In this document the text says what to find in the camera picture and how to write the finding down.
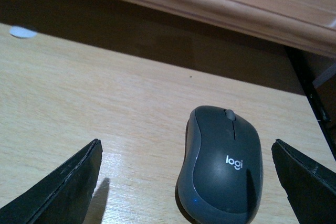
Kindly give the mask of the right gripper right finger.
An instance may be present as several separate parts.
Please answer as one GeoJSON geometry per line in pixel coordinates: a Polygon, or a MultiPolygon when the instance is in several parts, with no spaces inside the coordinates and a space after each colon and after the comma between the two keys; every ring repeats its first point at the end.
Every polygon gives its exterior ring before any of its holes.
{"type": "Polygon", "coordinates": [[[280,139],[271,152],[299,223],[335,223],[335,172],[280,139]]]}

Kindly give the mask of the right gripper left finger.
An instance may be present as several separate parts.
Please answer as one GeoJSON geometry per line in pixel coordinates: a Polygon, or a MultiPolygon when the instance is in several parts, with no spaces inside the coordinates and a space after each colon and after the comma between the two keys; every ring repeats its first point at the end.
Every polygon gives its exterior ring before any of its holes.
{"type": "Polygon", "coordinates": [[[1,223],[83,223],[97,185],[102,145],[95,139],[1,208],[1,223]]]}

